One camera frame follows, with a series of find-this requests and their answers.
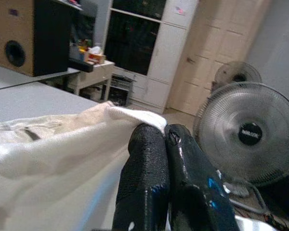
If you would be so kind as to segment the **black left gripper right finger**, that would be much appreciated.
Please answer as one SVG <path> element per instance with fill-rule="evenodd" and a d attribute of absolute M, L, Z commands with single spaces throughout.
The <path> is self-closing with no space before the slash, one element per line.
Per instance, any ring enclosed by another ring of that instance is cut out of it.
<path fill-rule="evenodd" d="M 216 169 L 183 125 L 165 128 L 173 231 L 237 231 L 229 196 Z"/>

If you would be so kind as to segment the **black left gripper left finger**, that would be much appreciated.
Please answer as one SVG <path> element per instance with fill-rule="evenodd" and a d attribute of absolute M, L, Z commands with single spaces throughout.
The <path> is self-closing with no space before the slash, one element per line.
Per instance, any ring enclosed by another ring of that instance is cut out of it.
<path fill-rule="evenodd" d="M 162 132 L 140 124 L 128 144 L 113 216 L 114 231 L 162 231 L 169 203 L 169 168 Z"/>

